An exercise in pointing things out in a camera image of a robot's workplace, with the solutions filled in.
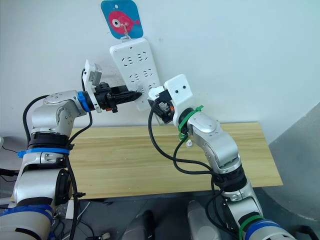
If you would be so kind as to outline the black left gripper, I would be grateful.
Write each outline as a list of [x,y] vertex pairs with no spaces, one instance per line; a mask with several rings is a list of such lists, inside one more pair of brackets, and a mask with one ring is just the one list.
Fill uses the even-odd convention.
[[117,104],[134,102],[142,95],[138,91],[129,91],[126,85],[110,87],[106,82],[95,87],[94,96],[99,107],[107,112],[118,112]]

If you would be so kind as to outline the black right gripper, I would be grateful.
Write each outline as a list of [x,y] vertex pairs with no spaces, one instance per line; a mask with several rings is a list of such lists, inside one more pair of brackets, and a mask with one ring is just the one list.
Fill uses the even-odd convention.
[[147,99],[152,111],[165,123],[173,120],[175,109],[172,103],[172,97],[166,89],[158,94],[156,99]]

